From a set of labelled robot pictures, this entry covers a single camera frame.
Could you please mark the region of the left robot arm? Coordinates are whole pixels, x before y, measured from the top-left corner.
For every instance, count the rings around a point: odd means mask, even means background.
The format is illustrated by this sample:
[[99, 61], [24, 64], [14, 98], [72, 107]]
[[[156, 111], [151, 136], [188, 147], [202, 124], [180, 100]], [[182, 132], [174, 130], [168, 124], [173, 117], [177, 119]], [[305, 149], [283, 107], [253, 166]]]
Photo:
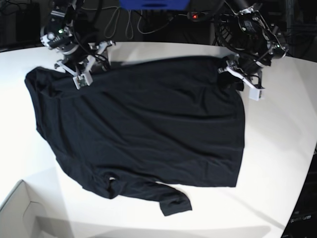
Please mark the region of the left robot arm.
[[280, 28], [267, 21], [263, 3], [257, 0], [225, 0], [214, 15], [218, 42], [236, 54], [231, 65], [245, 76], [271, 66], [289, 51]]

